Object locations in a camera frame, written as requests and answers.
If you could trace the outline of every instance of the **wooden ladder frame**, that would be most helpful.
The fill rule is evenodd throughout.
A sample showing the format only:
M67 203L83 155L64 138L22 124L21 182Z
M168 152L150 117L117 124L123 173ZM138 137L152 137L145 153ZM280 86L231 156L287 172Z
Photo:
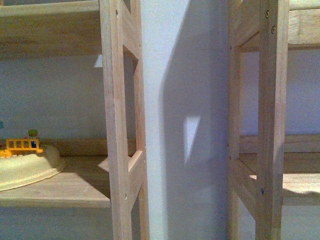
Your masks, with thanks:
M250 4L260 12L250 12ZM286 83L288 61L289 0L246 1L247 15L236 15L241 0L229 0L229 136L228 136L228 239L239 239L239 198L232 176L232 161L239 158L241 129L241 46L260 35L258 154L255 208L256 240L280 240L284 141L286 121ZM259 14L259 29L250 25L250 15ZM236 29L244 18L246 26Z
M140 232L149 240L146 130L140 0L99 0L113 238L132 240L131 210L139 198ZM124 53L133 59L137 151L128 161Z

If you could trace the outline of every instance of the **toy figure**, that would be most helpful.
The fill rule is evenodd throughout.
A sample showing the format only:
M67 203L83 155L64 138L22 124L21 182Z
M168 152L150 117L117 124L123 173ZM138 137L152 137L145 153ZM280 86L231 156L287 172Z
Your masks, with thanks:
M28 137L29 139L38 139L39 138L39 137L37 137L38 136L38 131L36 129L29 130L28 134L29 134L29 137ZM37 147L37 144L36 144L35 141L31 142L31 147L34 148L34 149Z

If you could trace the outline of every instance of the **wooden shelf board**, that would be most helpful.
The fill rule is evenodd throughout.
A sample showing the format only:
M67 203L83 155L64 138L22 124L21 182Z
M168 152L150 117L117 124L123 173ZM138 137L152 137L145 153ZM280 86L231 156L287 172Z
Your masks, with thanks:
M237 10L234 29L241 52L259 51L260 5L255 0L244 0ZM320 48L320 1L292 0L289 12L289 49Z
M110 208L106 156L66 156L51 178L0 192L0 207Z
M100 54L99 1L0 7L0 59Z
M257 172L256 153L242 153L240 159ZM320 152L285 153L282 187L283 205L320 206Z

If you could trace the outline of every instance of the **wooden shelving unit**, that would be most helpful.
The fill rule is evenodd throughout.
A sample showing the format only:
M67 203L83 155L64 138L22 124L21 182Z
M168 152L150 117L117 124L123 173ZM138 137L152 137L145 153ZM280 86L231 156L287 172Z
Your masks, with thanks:
M282 206L320 206L320 135L285 136L288 49L320 47L320 1L229 0L228 7L228 239L239 239L239 197L255 219L255 239L280 240ZM241 54L254 51L258 136L241 136Z
M114 239L130 240L131 210L139 198L141 239L150 238L140 0L129 2L130 10L123 0L0 2L0 60L102 54L108 137L89 143L47 141L61 148L66 169L0 192L1 207L111 207ZM134 68L134 143L127 140L124 54ZM83 151L84 146L94 147Z

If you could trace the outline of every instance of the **cream plastic base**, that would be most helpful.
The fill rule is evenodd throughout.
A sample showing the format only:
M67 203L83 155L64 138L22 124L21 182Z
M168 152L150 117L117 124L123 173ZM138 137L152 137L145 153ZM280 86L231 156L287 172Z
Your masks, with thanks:
M0 191L15 189L48 179L65 168L56 148L42 145L43 153L0 158Z

